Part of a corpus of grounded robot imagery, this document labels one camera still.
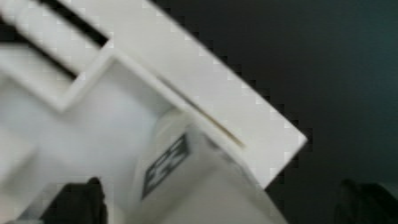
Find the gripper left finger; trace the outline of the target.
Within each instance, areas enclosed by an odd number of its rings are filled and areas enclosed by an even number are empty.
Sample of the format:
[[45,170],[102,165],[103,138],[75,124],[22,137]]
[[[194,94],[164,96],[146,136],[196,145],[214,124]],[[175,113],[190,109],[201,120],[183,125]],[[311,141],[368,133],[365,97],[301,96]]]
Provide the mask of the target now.
[[103,185],[98,177],[68,183],[39,220],[43,224],[109,224]]

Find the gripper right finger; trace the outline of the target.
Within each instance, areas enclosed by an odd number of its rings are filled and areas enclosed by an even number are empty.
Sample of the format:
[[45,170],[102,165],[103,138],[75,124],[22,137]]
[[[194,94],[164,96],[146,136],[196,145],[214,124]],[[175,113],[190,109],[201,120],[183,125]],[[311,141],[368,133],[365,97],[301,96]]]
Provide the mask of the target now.
[[345,179],[333,220],[333,224],[398,224],[398,183]]

